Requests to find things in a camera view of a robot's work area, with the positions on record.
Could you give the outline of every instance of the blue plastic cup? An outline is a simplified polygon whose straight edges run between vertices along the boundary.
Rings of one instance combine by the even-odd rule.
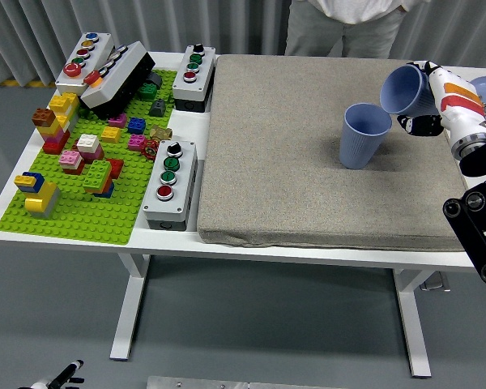
[[[392,127],[390,115],[375,104],[358,103],[343,115],[339,159],[348,169],[364,168]]]
[[[401,66],[386,78],[380,104],[388,113],[410,118],[439,114],[428,76],[413,65]]]

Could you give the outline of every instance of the gray curtain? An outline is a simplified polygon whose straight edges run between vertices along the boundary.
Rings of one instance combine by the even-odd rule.
[[[0,0],[0,83],[48,84],[83,32],[116,45],[182,52],[202,42],[218,53],[283,54],[289,0]],[[392,58],[486,67],[486,0],[432,0],[411,11]]]

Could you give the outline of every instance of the gray floor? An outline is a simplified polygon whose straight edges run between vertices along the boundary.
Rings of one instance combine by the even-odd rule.
[[[0,88],[0,191],[52,91]],[[128,273],[112,254],[0,246],[0,389],[80,358],[82,388],[151,375],[342,388],[486,387],[486,285],[416,295],[433,377],[411,378],[390,273],[153,259],[128,362],[109,360]]]

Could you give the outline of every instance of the gray mat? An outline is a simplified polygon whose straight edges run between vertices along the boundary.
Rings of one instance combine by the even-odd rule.
[[[198,232],[233,246],[462,250],[441,207],[465,187],[444,135],[393,128],[369,164],[339,163],[344,110],[379,104],[405,62],[219,58]]]

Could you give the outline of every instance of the control panel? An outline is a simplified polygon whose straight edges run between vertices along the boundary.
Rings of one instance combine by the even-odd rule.
[[[187,229],[197,167],[193,142],[160,141],[142,204],[150,229]]]
[[[56,79],[59,93],[70,92],[81,96],[88,88],[84,78],[91,71],[101,68],[113,50],[111,34],[85,32]]]
[[[190,45],[173,83],[176,108],[180,111],[205,112],[211,94],[216,50],[202,44]]]
[[[97,79],[85,80],[90,82],[91,88],[81,96],[81,100],[91,109],[111,101],[146,54],[146,49],[139,41],[128,46],[119,46],[104,64],[104,69],[98,71]]]

